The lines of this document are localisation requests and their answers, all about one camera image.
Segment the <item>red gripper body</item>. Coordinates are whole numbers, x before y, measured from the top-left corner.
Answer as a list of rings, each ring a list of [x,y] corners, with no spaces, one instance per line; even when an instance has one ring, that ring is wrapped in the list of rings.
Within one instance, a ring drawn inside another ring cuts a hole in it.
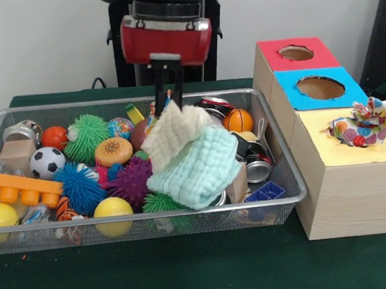
[[[120,26],[122,52],[127,63],[149,65],[152,61],[179,61],[199,66],[207,60],[211,44],[210,19],[158,21],[123,17]]]

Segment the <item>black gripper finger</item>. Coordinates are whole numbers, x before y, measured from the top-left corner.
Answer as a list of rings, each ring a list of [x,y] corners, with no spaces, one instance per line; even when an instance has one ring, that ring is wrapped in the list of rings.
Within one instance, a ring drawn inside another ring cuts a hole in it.
[[[153,78],[155,80],[155,116],[158,117],[162,114],[165,101],[167,99],[164,86],[165,80],[167,79],[166,69],[165,64],[162,61],[152,62],[151,68],[153,70]]]
[[[184,68],[180,63],[174,63],[171,68],[174,77],[174,89],[172,93],[172,100],[177,104],[178,107],[182,107]]]

